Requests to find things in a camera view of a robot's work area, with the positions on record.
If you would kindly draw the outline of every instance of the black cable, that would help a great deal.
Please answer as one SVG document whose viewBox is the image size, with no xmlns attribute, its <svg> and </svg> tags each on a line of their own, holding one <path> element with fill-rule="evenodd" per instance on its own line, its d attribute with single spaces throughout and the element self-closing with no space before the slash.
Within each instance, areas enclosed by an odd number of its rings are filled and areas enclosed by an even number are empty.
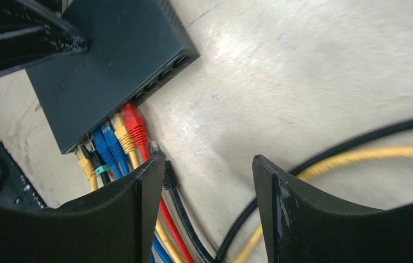
<svg viewBox="0 0 413 263">
<path fill-rule="evenodd" d="M 214 258 L 209 254 L 208 250 L 206 250 L 205 246 L 201 243 L 198 235 L 193 228 L 193 225 L 190 222 L 189 216 L 187 211 L 185 210 L 184 204 L 179 196 L 179 192 L 177 191 L 176 184 L 176 174 L 174 169 L 172 168 L 170 161 L 165 161 L 166 170 L 164 173 L 164 187 L 166 190 L 169 190 L 171 194 L 172 201 L 174 206 L 176 207 L 176 211 L 179 214 L 180 222 L 184 225 L 185 231 L 190 238 L 193 246 L 195 247 L 196 251 L 200 255 L 201 259 L 206 263 L 214 263 L 216 262 Z"/>
<path fill-rule="evenodd" d="M 232 227 L 225 235 L 224 241 L 222 242 L 221 246 L 219 247 L 218 254 L 216 254 L 215 261 L 216 262 L 223 262 L 225 259 L 225 255 L 227 254 L 227 250 L 229 250 L 232 241 L 234 240 L 235 236 L 239 232 L 240 228 L 244 225 L 245 221 L 247 221 L 248 217 L 253 213 L 255 209 L 258 208 L 258 200 L 256 197 L 247 205 L 245 210 L 239 215 L 239 217 L 235 220 L 232 224 Z"/>
<path fill-rule="evenodd" d="M 412 130 L 412 129 L 413 129 L 413 119 L 410 119 L 407 121 L 391 124 L 383 128 L 376 129 L 376 130 L 358 135 L 352 139 L 348 139 L 332 148 L 329 148 L 323 152 L 318 153 L 317 155 L 313 156 L 312 158 L 308 159 L 307 161 L 304 161 L 300 165 L 290 170 L 289 173 L 291 175 L 296 176 L 302 171 L 312 166 L 313 164 L 316 164 L 329 157 L 346 152 L 350 149 L 363 145 L 367 142 L 374 141 L 382 137 L 386 137 L 386 136 L 389 136 L 395 133 L 400 133 L 400 132 L 404 132 L 406 130 Z M 232 225 L 226 237 L 224 238 L 224 241 L 219 247 L 218 254 L 216 255 L 217 262 L 224 261 L 227 250 L 232 244 L 232 241 L 237 235 L 239 229 L 242 228 L 242 225 L 250 217 L 253 211 L 256 210 L 257 208 L 258 208 L 258 202 L 256 201 L 256 197 L 255 197 L 254 200 L 245 208 L 245 210 L 235 220 L 234 224 Z"/>
<path fill-rule="evenodd" d="M 111 179 L 109 179 L 108 174 L 109 167 L 106 165 L 98 151 L 93 150 L 89 152 L 84 145 L 81 145 L 80 148 L 85 158 L 90 160 L 93 169 L 95 169 L 95 173 L 101 176 L 101 181 L 103 182 L 103 185 L 109 184 L 111 182 Z"/>
</svg>

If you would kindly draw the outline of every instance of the ethernet cable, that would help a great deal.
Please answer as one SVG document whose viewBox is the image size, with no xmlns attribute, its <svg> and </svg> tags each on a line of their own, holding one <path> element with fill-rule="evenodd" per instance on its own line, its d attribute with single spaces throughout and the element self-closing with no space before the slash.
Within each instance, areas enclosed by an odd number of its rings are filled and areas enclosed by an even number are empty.
<svg viewBox="0 0 413 263">
<path fill-rule="evenodd" d="M 164 229 L 161 219 L 158 218 L 156 219 L 156 226 L 155 226 L 156 232 L 160 236 L 161 242 L 164 244 L 166 247 L 166 250 L 168 251 L 169 255 L 171 255 L 172 259 L 174 260 L 175 263 L 183 263 L 184 261 L 180 257 L 179 253 L 176 250 L 176 247 L 172 243 L 171 239 L 169 238 L 166 230 Z"/>
<path fill-rule="evenodd" d="M 111 117 L 111 124 L 114 128 L 114 134 L 121 143 L 124 152 L 130 157 L 133 169 L 136 169 L 140 166 L 137 156 L 137 147 L 126 129 L 122 115 L 120 113 L 114 114 Z"/>
<path fill-rule="evenodd" d="M 77 154 L 78 164 L 80 165 L 83 172 L 85 173 L 87 180 L 90 181 L 92 192 L 97 190 L 98 189 L 97 174 L 95 173 L 95 170 L 93 169 L 93 166 L 90 163 L 90 160 L 85 157 L 80 147 L 77 147 L 76 154 Z"/>
<path fill-rule="evenodd" d="M 299 173 L 297 177 L 307 182 L 329 170 L 333 170 L 338 167 L 347 166 L 349 164 L 362 161 L 388 158 L 413 158 L 413 145 L 362 149 L 341 153 L 308 167 Z"/>
<path fill-rule="evenodd" d="M 94 149 L 91 152 L 89 152 L 85 145 L 81 145 L 80 149 L 85 158 L 90 160 L 93 169 L 95 169 L 95 173 L 101 177 L 103 185 L 109 184 L 111 182 L 108 174 L 109 167 L 106 165 L 98 151 Z"/>
<path fill-rule="evenodd" d="M 185 210 L 184 204 L 182 203 L 179 192 L 177 191 L 177 188 L 176 188 L 177 187 L 177 176 L 176 176 L 176 172 L 174 171 L 172 167 L 171 161 L 166 160 L 165 167 L 166 167 L 165 168 L 166 170 L 164 172 L 163 186 L 164 186 L 164 189 L 169 191 L 169 193 L 171 194 L 172 202 L 174 203 L 177 214 L 179 215 L 180 222 L 182 222 L 182 225 L 184 225 L 187 236 L 190 238 L 190 241 L 192 242 L 193 246 L 195 247 L 196 251 L 198 252 L 203 262 L 207 262 L 207 263 L 216 262 L 214 258 L 211 256 L 211 254 L 209 254 L 205 246 L 201 243 L 198 235 L 195 232 L 195 229 L 193 228 L 193 225 L 190 222 L 187 211 Z"/>
<path fill-rule="evenodd" d="M 146 144 L 148 137 L 146 135 L 145 121 L 138 110 L 131 104 L 125 104 L 121 108 L 121 115 L 124 118 L 127 131 L 130 133 L 135 145 L 140 150 L 142 160 L 145 162 L 150 159 L 150 153 Z"/>
<path fill-rule="evenodd" d="M 163 263 L 174 263 L 156 236 L 153 238 L 153 248 L 155 248 Z"/>
<path fill-rule="evenodd" d="M 95 129 L 95 131 L 93 132 L 92 141 L 93 141 L 93 144 L 95 145 L 95 149 L 101 155 L 104 162 L 109 167 L 111 167 L 112 172 L 114 173 L 116 178 L 117 179 L 121 178 L 122 177 L 121 170 L 119 169 L 119 166 L 117 165 L 116 158 L 114 158 L 114 156 L 111 153 L 111 150 L 106 144 L 106 141 L 104 139 L 104 135 L 101 129 L 99 128 Z"/>
<path fill-rule="evenodd" d="M 124 153 L 121 144 L 119 144 L 116 135 L 114 135 L 112 126 L 105 123 L 101 126 L 101 131 L 103 132 L 109 150 L 111 151 L 112 155 L 116 158 L 116 161 L 118 161 L 121 165 L 122 172 L 124 173 L 124 175 L 129 174 L 131 172 L 131 169 L 129 168 L 129 165 L 127 163 L 129 159 L 127 155 Z"/>
<path fill-rule="evenodd" d="M 156 263 L 155 256 L 153 255 L 153 251 L 150 253 L 150 263 Z"/>
<path fill-rule="evenodd" d="M 235 257 L 232 263 L 243 263 L 245 260 L 250 256 L 253 252 L 254 248 L 260 243 L 263 237 L 263 227 L 261 224 L 254 230 L 253 235 L 245 244 L 244 248 L 240 251 L 240 253 Z"/>
<path fill-rule="evenodd" d="M 161 200 L 160 202 L 160 211 L 161 214 L 169 214 L 169 210 L 167 209 L 167 206 L 164 202 L 164 200 Z M 184 257 L 185 261 L 187 263 L 194 263 L 194 260 L 192 256 L 190 255 L 189 249 L 184 243 L 184 240 L 182 239 L 182 236 L 179 233 L 179 230 L 176 227 L 176 224 L 174 223 L 174 220 L 172 217 L 169 215 L 165 217 L 165 223 L 167 227 L 169 228 L 169 231 L 171 232 L 171 236 L 174 238 L 174 241 L 177 244 L 177 247 L 180 250 L 180 253 Z"/>
</svg>

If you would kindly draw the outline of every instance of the cable bundle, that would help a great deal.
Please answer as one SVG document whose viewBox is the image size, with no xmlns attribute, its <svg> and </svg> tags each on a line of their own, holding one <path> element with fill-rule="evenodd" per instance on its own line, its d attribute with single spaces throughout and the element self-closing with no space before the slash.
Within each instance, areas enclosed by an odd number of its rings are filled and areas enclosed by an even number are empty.
<svg viewBox="0 0 413 263">
<path fill-rule="evenodd" d="M 123 106 L 121 108 L 121 113 L 117 113 L 112 118 L 111 123 L 114 127 L 114 131 L 111 127 L 107 127 L 106 131 L 110 130 L 111 132 L 109 133 L 109 136 L 111 136 L 112 134 L 112 136 L 116 138 L 115 140 L 110 137 L 107 137 L 106 141 L 104 139 L 102 140 L 101 137 L 103 137 L 103 134 L 97 131 L 95 131 L 94 133 L 93 140 L 96 145 L 96 149 L 98 150 L 98 152 L 100 152 L 103 160 L 109 166 L 111 166 L 113 170 L 118 170 L 113 167 L 115 163 L 117 166 L 117 162 L 115 162 L 114 160 L 114 155 L 116 155 L 117 159 L 120 161 L 123 158 L 127 158 L 125 153 L 130 155 L 130 159 L 132 164 L 134 165 L 134 168 L 138 166 L 139 161 L 137 159 L 135 147 L 139 148 L 143 161 L 147 161 L 150 158 L 148 148 L 146 146 L 146 144 L 148 143 L 148 137 L 146 135 L 145 122 L 135 107 L 129 104 Z M 336 167 L 340 167 L 343 165 L 349 165 L 354 162 L 360 162 L 369 159 L 413 157 L 413 146 L 385 147 L 344 153 L 352 148 L 358 147 L 367 142 L 410 129 L 413 129 L 413 119 L 397 124 L 392 124 L 384 128 L 374 130 L 363 135 L 359 135 L 353 139 L 347 140 L 339 145 L 336 145 L 326 151 L 321 152 L 320 154 L 310 158 L 309 160 L 303 162 L 299 166 L 290 170 L 289 173 L 292 175 L 296 175 L 301 180 L 308 181 L 313 177 L 319 176 L 322 173 L 327 172 L 330 169 L 334 169 Z M 79 164 L 81 165 L 82 169 L 87 175 L 87 178 L 92 182 L 95 176 L 93 176 L 93 169 L 89 168 L 89 165 L 91 167 L 91 164 L 87 162 L 88 159 L 86 159 L 85 157 L 82 158 L 82 156 L 79 155 L 78 151 L 77 155 L 79 159 Z M 227 233 L 223 243 L 221 244 L 220 249 L 216 255 L 216 258 L 213 258 L 199 240 L 188 218 L 186 210 L 182 204 L 182 200 L 176 189 L 177 179 L 170 161 L 166 161 L 165 165 L 166 171 L 163 182 L 164 188 L 171 194 L 174 206 L 176 207 L 176 211 L 179 214 L 180 221 L 182 222 L 194 248 L 196 249 L 196 251 L 198 252 L 198 254 L 204 262 L 223 262 L 225 260 L 227 250 L 229 249 L 235 235 L 238 233 L 239 229 L 245 223 L 247 218 L 258 207 L 257 200 L 254 199 L 252 202 L 250 202 L 247 208 L 237 218 L 237 220 L 234 222 L 231 229 Z M 172 259 L 160 245 L 159 241 L 155 238 L 153 241 L 153 246 L 157 251 L 158 255 L 160 255 L 163 262 L 178 263 L 183 262 L 183 260 L 185 260 L 188 263 L 194 262 L 182 239 L 182 236 L 180 235 L 174 223 L 174 220 L 169 214 L 169 210 L 167 209 L 167 206 L 162 197 L 160 200 L 160 212 L 182 256 L 180 256 L 175 246 L 172 244 L 159 218 L 156 222 L 156 231 L 158 232 L 160 239 L 165 244 L 165 247 L 169 251 L 169 254 L 174 259 L 174 261 L 172 261 Z M 247 242 L 247 244 L 245 245 L 243 250 L 238 254 L 238 256 L 233 260 L 233 262 L 244 262 L 246 258 L 252 253 L 254 247 L 261 241 L 262 235 L 263 230 L 260 225 L 256 228 L 250 240 Z"/>
</svg>

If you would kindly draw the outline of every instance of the red ethernet cable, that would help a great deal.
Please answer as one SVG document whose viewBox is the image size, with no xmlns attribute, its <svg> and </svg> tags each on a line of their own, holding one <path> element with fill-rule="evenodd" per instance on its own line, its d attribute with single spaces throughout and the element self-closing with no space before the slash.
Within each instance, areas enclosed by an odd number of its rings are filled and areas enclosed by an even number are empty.
<svg viewBox="0 0 413 263">
<path fill-rule="evenodd" d="M 146 147 L 148 137 L 146 135 L 145 121 L 143 120 L 143 117 L 131 104 L 126 104 L 121 108 L 121 115 L 124 118 L 127 131 L 129 131 L 135 145 L 137 145 L 138 149 L 140 150 L 143 162 L 146 162 L 148 159 L 150 159 L 150 153 L 148 152 L 148 148 Z M 164 202 L 164 199 L 162 197 L 160 201 L 160 211 L 161 216 L 163 217 L 167 227 L 169 228 L 169 231 L 174 238 L 174 241 L 177 244 L 177 247 L 180 249 L 182 257 L 187 263 L 193 263 L 194 260 L 190 255 L 190 252 L 185 245 L 184 240 L 182 239 L 182 236 L 180 235 L 180 232 L 177 229 L 177 226 L 174 223 L 174 220 L 172 219 L 172 216 L 169 213 L 166 203 Z"/>
<path fill-rule="evenodd" d="M 137 109 L 131 104 L 125 104 L 121 108 L 121 115 L 124 118 L 127 131 L 130 133 L 135 145 L 140 150 L 143 162 L 150 159 L 150 154 L 146 143 L 148 137 L 146 135 L 145 121 Z"/>
<path fill-rule="evenodd" d="M 184 240 L 182 239 L 182 236 L 179 233 L 179 230 L 177 230 L 177 226 L 174 223 L 174 220 L 172 219 L 169 210 L 167 210 L 166 203 L 164 202 L 163 198 L 161 197 L 161 202 L 160 202 L 160 211 L 161 215 L 164 218 L 164 221 L 169 228 L 169 231 L 172 234 L 172 237 L 174 238 L 174 241 L 177 243 L 177 246 L 180 249 L 180 253 L 184 257 L 185 261 L 187 263 L 193 263 L 194 260 L 192 256 L 190 255 L 189 249 L 184 243 Z"/>
</svg>

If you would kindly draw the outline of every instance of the ethernet port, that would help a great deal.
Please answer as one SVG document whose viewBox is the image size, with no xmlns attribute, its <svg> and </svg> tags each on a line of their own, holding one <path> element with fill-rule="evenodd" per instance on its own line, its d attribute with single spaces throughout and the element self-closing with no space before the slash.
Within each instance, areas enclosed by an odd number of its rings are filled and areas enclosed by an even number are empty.
<svg viewBox="0 0 413 263">
<path fill-rule="evenodd" d="M 156 82 L 151 82 L 151 83 L 145 85 L 145 86 L 142 88 L 142 91 L 143 91 L 143 92 L 147 92 L 148 90 L 156 87 L 157 85 L 158 85 L 158 83 L 156 83 Z"/>
<path fill-rule="evenodd" d="M 172 70 L 165 70 L 163 72 L 161 72 L 161 74 L 158 75 L 158 81 L 164 81 L 167 78 L 172 77 Z"/>
<path fill-rule="evenodd" d="M 189 58 L 187 56 L 181 56 L 174 61 L 174 63 L 172 64 L 172 67 L 178 68 L 178 67 L 185 66 L 188 61 L 189 61 Z"/>
</svg>

